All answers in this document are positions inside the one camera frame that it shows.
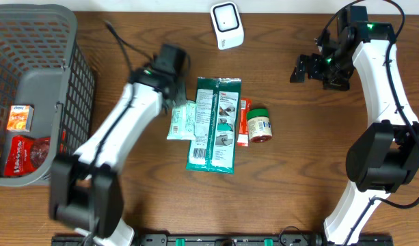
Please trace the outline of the light green wipes pack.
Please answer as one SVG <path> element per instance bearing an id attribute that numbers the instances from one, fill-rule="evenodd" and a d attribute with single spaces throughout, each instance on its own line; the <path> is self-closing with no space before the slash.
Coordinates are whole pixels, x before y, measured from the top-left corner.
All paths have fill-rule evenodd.
<path id="1" fill-rule="evenodd" d="M 196 103 L 191 100 L 174 107 L 167 140 L 195 140 L 195 112 Z"/>

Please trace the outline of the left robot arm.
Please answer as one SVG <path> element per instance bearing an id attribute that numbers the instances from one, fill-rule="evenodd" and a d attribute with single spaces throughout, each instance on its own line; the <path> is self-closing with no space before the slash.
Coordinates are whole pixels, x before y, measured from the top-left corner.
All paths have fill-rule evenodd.
<path id="1" fill-rule="evenodd" d="M 145 128 L 162 110 L 186 103 L 186 81 L 150 68 L 132 73 L 97 131 L 51 164 L 49 217 L 82 235 L 81 245 L 131 245 L 119 175 Z"/>

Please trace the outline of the red snack packet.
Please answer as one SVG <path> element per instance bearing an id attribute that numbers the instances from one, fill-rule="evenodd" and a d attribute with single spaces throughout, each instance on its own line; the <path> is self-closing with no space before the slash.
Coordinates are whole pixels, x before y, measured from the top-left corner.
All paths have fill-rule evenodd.
<path id="1" fill-rule="evenodd" d="M 51 138 L 30 138 L 17 135 L 12 138 L 4 175 L 24 176 L 36 171 L 46 160 L 51 147 Z"/>

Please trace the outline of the red stick sachet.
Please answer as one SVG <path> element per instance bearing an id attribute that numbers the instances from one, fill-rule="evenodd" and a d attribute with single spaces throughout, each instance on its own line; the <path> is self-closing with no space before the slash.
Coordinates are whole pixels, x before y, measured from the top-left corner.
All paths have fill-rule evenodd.
<path id="1" fill-rule="evenodd" d="M 248 98 L 241 99 L 239 134 L 237 138 L 237 146 L 248 147 L 249 135 L 247 129 L 247 113 L 250 110 L 252 101 Z"/>

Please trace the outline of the green lid seasoning jar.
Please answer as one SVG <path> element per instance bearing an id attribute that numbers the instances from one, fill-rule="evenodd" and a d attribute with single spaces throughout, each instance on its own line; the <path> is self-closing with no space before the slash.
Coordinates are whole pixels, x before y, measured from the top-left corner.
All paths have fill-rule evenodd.
<path id="1" fill-rule="evenodd" d="M 269 141 L 273 134 L 268 110 L 265 108 L 250 110 L 247 113 L 247 128 L 251 142 L 262 143 Z"/>

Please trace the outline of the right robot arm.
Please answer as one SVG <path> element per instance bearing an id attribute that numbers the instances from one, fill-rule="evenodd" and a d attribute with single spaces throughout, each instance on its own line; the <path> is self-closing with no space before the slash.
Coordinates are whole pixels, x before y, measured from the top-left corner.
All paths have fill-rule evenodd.
<path id="1" fill-rule="evenodd" d="M 412 181 L 419 169 L 419 120 L 406 97 L 396 62 L 397 32 L 389 23 L 341 20 L 337 40 L 328 29 L 316 39 L 320 52 L 300 55 L 290 78 L 322 81 L 325 89 L 347 91 L 358 73 L 366 102 L 367 129 L 349 148 L 349 179 L 337 206 L 323 222 L 327 243 L 355 245 L 381 203 L 399 209 L 419 205 L 389 197 Z"/>

